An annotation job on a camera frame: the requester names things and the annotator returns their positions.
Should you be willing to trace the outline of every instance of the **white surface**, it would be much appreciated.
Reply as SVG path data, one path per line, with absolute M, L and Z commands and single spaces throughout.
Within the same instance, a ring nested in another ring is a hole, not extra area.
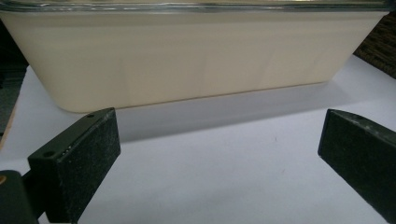
M 74 112 L 327 81 L 388 12 L 0 13 Z
M 327 108 L 396 130 L 394 99 L 396 80 L 351 57 L 325 84 L 117 110 L 121 155 L 79 223 L 386 223 L 317 150 Z M 29 69 L 0 169 L 26 172 L 80 117 Z

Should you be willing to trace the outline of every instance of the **black textured pad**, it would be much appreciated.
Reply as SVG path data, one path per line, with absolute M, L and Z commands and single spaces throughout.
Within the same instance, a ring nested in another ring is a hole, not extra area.
M 85 116 L 33 153 L 28 161 L 45 186 L 49 221 L 76 223 L 119 155 L 113 108 Z
M 328 110 L 318 154 L 387 222 L 396 223 L 395 132 L 359 115 Z

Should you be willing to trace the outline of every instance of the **white table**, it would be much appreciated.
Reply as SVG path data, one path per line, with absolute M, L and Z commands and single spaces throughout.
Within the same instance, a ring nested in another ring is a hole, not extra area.
M 328 83 L 118 109 L 121 155 L 79 223 L 386 223 L 318 156 L 327 108 L 396 130 L 396 80 L 352 56 Z M 82 116 L 29 68 L 0 170 Z

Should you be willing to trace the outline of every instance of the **gray surface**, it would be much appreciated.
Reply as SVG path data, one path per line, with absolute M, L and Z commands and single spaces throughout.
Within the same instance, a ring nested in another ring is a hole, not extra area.
M 7 127 L 12 109 L 20 94 L 20 87 L 5 87 L 0 89 L 0 139 Z

